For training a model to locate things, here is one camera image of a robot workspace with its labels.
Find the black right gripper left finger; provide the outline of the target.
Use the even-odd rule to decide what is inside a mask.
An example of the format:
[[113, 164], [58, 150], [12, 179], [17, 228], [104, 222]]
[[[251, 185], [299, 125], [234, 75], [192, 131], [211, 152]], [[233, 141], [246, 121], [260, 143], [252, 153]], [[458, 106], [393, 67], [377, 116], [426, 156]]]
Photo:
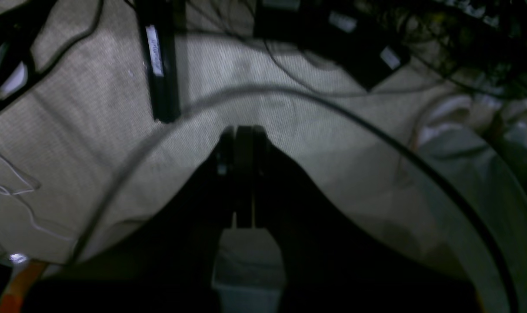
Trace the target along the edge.
[[227, 166], [233, 127], [179, 193], [148, 222], [107, 250], [41, 280], [26, 313], [220, 313], [213, 264], [230, 224]]

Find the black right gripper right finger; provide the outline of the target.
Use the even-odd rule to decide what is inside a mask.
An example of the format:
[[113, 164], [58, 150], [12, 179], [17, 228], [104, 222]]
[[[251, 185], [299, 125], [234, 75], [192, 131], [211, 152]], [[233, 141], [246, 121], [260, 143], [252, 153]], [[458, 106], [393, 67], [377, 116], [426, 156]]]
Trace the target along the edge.
[[254, 129], [256, 219], [276, 240], [287, 285], [280, 313], [480, 313], [475, 288], [367, 234]]

